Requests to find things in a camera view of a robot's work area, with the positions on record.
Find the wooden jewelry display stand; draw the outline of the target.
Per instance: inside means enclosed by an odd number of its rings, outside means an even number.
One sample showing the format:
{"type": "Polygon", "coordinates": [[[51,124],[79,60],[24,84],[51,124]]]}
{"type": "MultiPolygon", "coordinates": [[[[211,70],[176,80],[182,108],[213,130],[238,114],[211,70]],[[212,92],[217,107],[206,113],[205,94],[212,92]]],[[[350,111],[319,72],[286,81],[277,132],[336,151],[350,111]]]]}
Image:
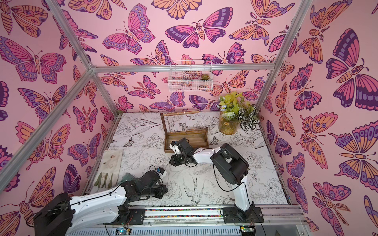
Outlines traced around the wooden jewelry display stand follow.
{"type": "Polygon", "coordinates": [[[166,117],[173,117],[179,115],[191,115],[198,114],[199,111],[189,111],[189,112],[173,112],[173,113],[160,113],[162,126],[164,130],[164,152],[173,153],[173,150],[170,149],[169,145],[172,141],[179,141],[182,138],[187,138],[189,144],[193,148],[209,148],[208,142],[208,128],[195,128],[195,129],[186,129],[185,131],[177,132],[168,132],[167,126],[165,123],[166,117]]]}

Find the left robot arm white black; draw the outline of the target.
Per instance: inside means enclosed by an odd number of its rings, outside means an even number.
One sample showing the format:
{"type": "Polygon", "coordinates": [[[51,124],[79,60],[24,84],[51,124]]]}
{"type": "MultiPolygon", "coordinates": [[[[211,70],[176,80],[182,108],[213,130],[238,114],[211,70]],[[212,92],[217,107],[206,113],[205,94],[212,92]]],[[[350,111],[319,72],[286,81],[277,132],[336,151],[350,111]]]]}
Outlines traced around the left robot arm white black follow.
{"type": "Polygon", "coordinates": [[[125,223],[131,215],[129,203],[161,199],[168,192],[162,181],[166,174],[157,168],[103,192],[73,197],[61,193],[34,215],[34,234],[66,236],[94,225],[125,223]]]}

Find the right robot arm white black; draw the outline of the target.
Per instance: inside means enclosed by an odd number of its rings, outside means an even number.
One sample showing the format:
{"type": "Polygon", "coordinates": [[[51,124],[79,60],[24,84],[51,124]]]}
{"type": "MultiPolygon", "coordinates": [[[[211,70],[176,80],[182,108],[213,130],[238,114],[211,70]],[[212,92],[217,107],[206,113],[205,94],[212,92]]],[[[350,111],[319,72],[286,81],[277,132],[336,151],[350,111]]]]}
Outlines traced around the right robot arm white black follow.
{"type": "Polygon", "coordinates": [[[224,223],[264,223],[261,208],[256,207],[249,198],[247,190],[249,163],[231,145],[224,144],[218,148],[194,148],[186,138],[173,141],[169,145],[173,151],[170,165],[211,164],[214,176],[220,173],[230,187],[224,192],[232,192],[235,198],[234,207],[224,207],[220,214],[224,223]]]}

